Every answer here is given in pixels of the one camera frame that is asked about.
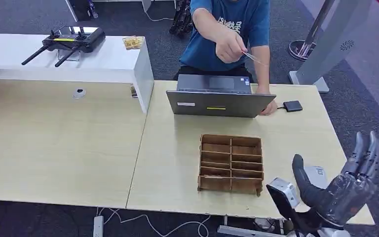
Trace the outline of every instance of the gray robot hand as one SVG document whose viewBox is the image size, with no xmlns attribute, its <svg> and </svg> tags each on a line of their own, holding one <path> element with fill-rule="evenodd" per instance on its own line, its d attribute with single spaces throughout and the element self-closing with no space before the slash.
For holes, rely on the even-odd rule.
<svg viewBox="0 0 379 237">
<path fill-rule="evenodd" d="M 330 224 L 344 226 L 377 189 L 373 179 L 379 162 L 379 140 L 373 131 L 370 133 L 367 147 L 364 145 L 362 134 L 358 132 L 354 152 L 346 161 L 341 173 L 326 189 L 310 183 L 304 171 L 303 158 L 300 155 L 294 156 L 293 173 L 303 202 L 315 208 Z"/>
</svg>

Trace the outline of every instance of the black external device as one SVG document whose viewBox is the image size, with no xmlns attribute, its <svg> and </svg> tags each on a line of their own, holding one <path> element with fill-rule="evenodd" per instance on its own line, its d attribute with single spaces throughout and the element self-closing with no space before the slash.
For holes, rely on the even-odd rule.
<svg viewBox="0 0 379 237">
<path fill-rule="evenodd" d="M 249 77 L 178 75 L 177 91 L 251 94 Z"/>
<path fill-rule="evenodd" d="M 283 106 L 287 112 L 295 112 L 295 111 L 303 110 L 303 107 L 298 100 L 284 102 Z"/>
<path fill-rule="evenodd" d="M 50 35 L 42 41 L 43 46 L 21 64 L 26 65 L 45 50 L 60 49 L 70 51 L 54 65 L 59 67 L 76 51 L 84 53 L 94 51 L 104 39 L 105 32 L 99 27 L 64 26 L 56 32 L 51 31 Z"/>
</svg>

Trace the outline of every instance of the small cardboard box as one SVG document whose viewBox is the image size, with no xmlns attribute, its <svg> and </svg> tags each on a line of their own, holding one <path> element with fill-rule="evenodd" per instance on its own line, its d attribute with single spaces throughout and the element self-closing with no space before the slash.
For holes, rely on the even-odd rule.
<svg viewBox="0 0 379 237">
<path fill-rule="evenodd" d="M 264 180 L 261 139 L 203 134 L 198 190 L 260 195 Z"/>
</svg>

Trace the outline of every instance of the light wood tabletop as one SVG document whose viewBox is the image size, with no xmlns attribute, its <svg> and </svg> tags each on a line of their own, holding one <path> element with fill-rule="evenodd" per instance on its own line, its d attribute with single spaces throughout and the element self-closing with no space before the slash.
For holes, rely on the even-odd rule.
<svg viewBox="0 0 379 237">
<path fill-rule="evenodd" d="M 315 86 L 272 85 L 277 103 L 299 100 L 303 111 L 278 110 L 256 118 L 174 115 L 165 93 L 174 89 L 175 81 L 155 82 L 127 209 L 282 218 L 265 187 L 260 197 L 197 190 L 202 134 L 260 137 L 265 184 L 275 177 L 295 184 L 291 162 L 296 153 L 306 165 L 324 167 L 328 181 L 345 162 Z M 296 210 L 307 207 L 300 204 Z M 374 224 L 367 206 L 349 222 Z"/>
<path fill-rule="evenodd" d="M 124 208 L 145 120 L 129 84 L 0 80 L 0 200 Z"/>
</svg>

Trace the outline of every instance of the white print on shirt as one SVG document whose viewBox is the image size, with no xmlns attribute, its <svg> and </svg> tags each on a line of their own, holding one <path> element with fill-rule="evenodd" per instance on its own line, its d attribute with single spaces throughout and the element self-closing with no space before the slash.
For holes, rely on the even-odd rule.
<svg viewBox="0 0 379 237">
<path fill-rule="evenodd" d="M 242 28 L 242 22 L 241 21 L 238 21 L 235 24 L 232 21 L 226 21 L 223 17 L 219 17 L 218 22 L 240 34 L 240 28 Z"/>
</svg>

